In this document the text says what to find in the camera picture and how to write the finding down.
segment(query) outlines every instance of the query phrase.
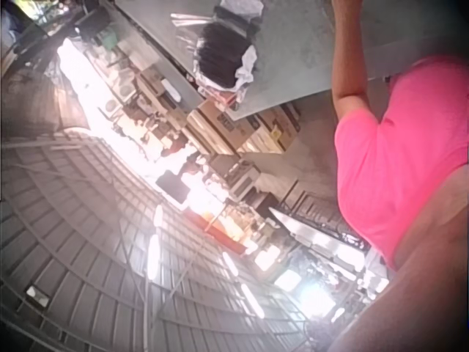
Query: cardboard box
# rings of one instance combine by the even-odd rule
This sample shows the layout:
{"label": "cardboard box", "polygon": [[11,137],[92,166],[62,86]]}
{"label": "cardboard box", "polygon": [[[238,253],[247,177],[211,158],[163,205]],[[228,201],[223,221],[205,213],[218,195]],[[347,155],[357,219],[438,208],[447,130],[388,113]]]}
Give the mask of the cardboard box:
{"label": "cardboard box", "polygon": [[143,70],[136,76],[137,87],[151,100],[155,108],[159,108],[158,97],[165,92],[161,83],[163,76],[154,65]]}
{"label": "cardboard box", "polygon": [[300,115],[291,103],[261,111],[256,117],[260,127],[238,150],[240,153],[282,154],[300,131]]}
{"label": "cardboard box", "polygon": [[158,111],[166,117],[176,131],[181,131],[188,124],[188,115],[168,94],[162,94],[158,98],[158,102],[162,108],[162,110]]}
{"label": "cardboard box", "polygon": [[254,117],[232,121],[209,100],[193,110],[188,121],[218,154],[237,154],[237,149],[260,126]]}

